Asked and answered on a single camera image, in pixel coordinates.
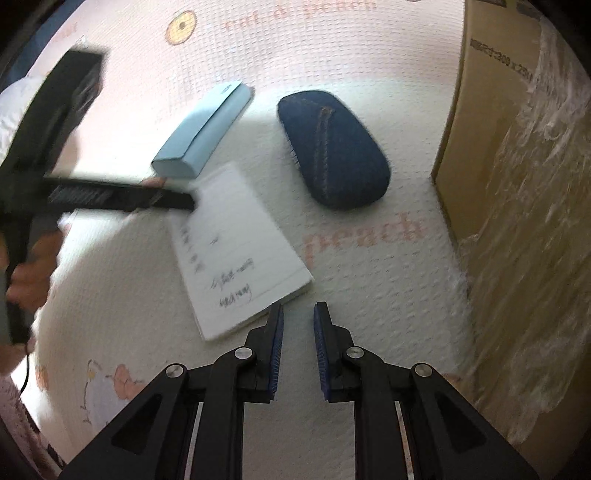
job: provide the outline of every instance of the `light blue pencil case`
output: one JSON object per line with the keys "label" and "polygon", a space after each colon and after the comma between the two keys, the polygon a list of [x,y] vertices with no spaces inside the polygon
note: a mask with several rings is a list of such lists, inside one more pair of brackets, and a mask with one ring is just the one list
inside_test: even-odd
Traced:
{"label": "light blue pencil case", "polygon": [[161,177],[194,179],[252,98],[242,82],[216,85],[199,101],[152,160]]}

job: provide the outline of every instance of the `white notebook page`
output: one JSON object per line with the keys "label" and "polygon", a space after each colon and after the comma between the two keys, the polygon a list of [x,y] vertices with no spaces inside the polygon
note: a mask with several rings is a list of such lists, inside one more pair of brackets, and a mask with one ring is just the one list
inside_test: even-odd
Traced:
{"label": "white notebook page", "polygon": [[238,169],[197,181],[198,205],[170,231],[204,340],[220,337],[313,279]]}

